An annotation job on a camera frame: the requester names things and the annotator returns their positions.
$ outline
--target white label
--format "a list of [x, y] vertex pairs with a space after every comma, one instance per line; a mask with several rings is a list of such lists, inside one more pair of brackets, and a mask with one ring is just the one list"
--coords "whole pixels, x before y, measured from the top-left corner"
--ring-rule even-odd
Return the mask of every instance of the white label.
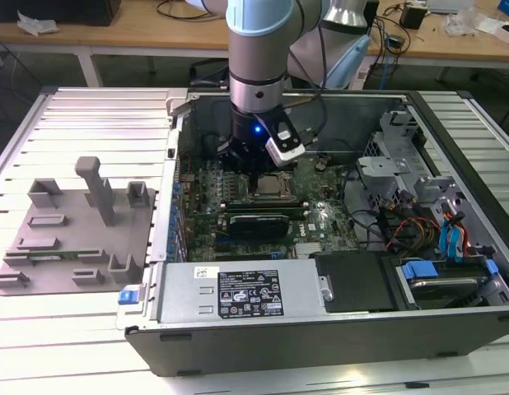
[[268, 303], [268, 309], [281, 309], [282, 303]]
[[43, 257], [30, 257], [31, 261], [60, 261], [61, 258], [58, 255], [46, 255]]
[[194, 268], [194, 278], [218, 278], [218, 272], [218, 266], [197, 266]]

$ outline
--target wooden table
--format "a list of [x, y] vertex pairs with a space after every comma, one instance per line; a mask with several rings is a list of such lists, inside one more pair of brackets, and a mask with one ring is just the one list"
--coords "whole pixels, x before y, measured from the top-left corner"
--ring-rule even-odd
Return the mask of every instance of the wooden table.
[[[397, 2], [399, 0], [382, 0], [379, 15]], [[174, 21], [159, 15], [157, 4], [155, 0], [122, 0], [119, 13], [109, 27], [58, 24], [60, 32], [40, 37], [29, 35], [13, 23], [0, 24], [0, 40], [11, 50], [20, 52], [74, 53], [88, 86], [102, 86], [91, 59], [93, 54], [193, 58], [228, 56], [224, 21]], [[500, 19], [504, 16], [497, 11], [497, 0], [478, 0], [477, 4], [479, 10], [488, 16], [499, 16]], [[184, 16], [199, 13], [184, 3], [176, 3], [173, 11]], [[400, 12], [394, 12], [390, 18], [398, 21], [399, 16]], [[483, 32], [476, 36], [447, 37], [441, 28], [443, 20], [444, 16], [430, 15], [419, 30], [411, 30], [410, 49], [399, 58], [399, 64], [509, 68], [509, 44]], [[389, 22], [386, 22], [386, 29], [392, 34], [405, 35]], [[369, 56], [362, 70], [369, 67], [379, 51], [376, 29], [371, 37]]]

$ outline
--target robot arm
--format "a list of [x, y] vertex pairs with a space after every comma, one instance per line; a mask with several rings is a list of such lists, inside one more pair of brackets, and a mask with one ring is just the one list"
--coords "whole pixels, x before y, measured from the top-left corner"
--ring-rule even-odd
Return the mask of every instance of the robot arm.
[[[309, 53], [320, 49], [318, 34], [310, 32], [327, 14], [327, 23], [338, 25], [344, 8], [340, 0], [186, 1], [224, 16], [229, 26], [231, 138], [218, 155], [227, 167], [249, 174], [251, 189], [256, 189], [258, 174], [283, 167], [305, 152], [281, 103], [284, 79], [287, 70], [292, 70], [289, 49], [298, 41], [294, 53], [301, 63], [313, 58], [313, 72], [322, 57]], [[347, 1], [359, 2], [362, 8], [366, 4], [366, 0]], [[314, 37], [316, 44], [308, 37]], [[312, 75], [319, 83], [324, 79], [322, 73]]]

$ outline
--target motherboard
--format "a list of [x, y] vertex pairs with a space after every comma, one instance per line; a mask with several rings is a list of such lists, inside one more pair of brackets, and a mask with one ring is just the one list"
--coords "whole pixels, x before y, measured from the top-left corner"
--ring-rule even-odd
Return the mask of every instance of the motherboard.
[[257, 192], [249, 193], [247, 176], [224, 171], [218, 160], [182, 158], [187, 261], [308, 258], [358, 249], [338, 191], [342, 171], [302, 157], [294, 169], [262, 175]]

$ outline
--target blue drive bracket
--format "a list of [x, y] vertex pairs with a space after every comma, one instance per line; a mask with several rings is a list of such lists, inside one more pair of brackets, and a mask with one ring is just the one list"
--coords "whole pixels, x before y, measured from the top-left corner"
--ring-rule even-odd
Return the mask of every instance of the blue drive bracket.
[[439, 276], [432, 261], [409, 261], [401, 266], [401, 270], [407, 280]]

